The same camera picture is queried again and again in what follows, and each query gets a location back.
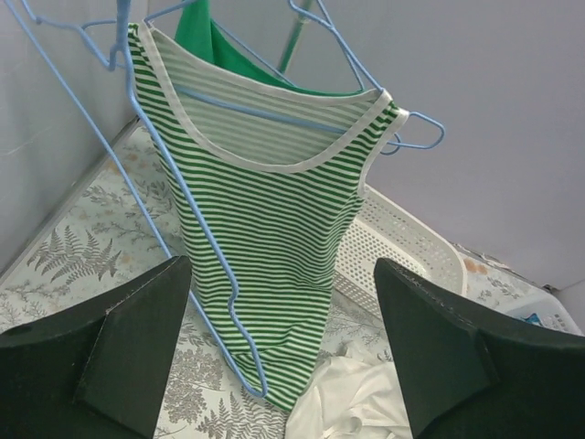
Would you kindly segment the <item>white tank top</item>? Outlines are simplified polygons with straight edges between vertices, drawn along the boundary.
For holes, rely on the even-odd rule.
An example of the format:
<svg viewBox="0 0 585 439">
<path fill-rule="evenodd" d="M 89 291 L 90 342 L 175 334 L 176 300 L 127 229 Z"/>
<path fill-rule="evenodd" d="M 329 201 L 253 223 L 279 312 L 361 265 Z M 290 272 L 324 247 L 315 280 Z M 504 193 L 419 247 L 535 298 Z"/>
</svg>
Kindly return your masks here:
<svg viewBox="0 0 585 439">
<path fill-rule="evenodd" d="M 411 438 L 396 367 L 356 342 L 326 359 L 295 403 L 286 438 Z"/>
</svg>

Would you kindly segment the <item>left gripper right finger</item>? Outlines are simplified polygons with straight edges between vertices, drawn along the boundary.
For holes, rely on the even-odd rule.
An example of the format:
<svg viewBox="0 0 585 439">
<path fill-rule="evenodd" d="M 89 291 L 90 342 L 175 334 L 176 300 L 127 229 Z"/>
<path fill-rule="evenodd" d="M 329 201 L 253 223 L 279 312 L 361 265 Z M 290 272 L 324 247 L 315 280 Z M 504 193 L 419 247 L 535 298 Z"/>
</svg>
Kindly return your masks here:
<svg viewBox="0 0 585 439">
<path fill-rule="evenodd" d="M 584 340 L 449 292 L 390 259 L 379 307 L 416 438 L 581 438 Z"/>
</svg>

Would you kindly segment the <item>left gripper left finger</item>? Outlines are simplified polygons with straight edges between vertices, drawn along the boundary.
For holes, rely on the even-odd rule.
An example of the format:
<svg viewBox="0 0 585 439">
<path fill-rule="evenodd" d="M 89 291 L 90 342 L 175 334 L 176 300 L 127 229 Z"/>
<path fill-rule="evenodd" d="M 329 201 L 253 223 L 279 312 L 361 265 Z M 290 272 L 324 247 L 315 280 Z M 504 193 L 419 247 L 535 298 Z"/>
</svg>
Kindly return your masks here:
<svg viewBox="0 0 585 439">
<path fill-rule="evenodd" d="M 2 437 L 153 437 L 190 282 L 187 257 L 173 257 L 3 332 Z"/>
</svg>

